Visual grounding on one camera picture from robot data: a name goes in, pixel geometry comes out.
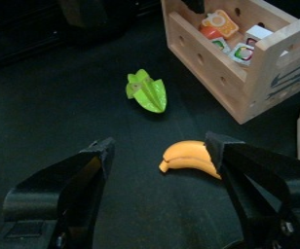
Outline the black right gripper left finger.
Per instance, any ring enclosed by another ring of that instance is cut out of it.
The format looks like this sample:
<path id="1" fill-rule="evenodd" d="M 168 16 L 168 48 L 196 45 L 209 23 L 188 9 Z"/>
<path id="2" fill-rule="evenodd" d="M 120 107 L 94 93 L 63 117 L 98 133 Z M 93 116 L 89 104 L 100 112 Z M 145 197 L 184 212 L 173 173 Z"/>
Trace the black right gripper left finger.
<path id="1" fill-rule="evenodd" d="M 90 248 L 114 153 L 114 139 L 96 141 L 10 190 L 2 249 Z"/>

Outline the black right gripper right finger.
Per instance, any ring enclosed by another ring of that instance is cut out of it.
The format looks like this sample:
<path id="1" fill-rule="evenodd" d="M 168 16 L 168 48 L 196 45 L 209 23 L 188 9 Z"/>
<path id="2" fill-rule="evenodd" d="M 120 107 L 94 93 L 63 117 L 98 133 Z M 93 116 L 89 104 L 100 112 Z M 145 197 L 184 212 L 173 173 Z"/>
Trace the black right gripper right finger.
<path id="1" fill-rule="evenodd" d="M 205 144 L 244 235 L 224 249 L 300 249 L 300 160 L 214 132 Z"/>

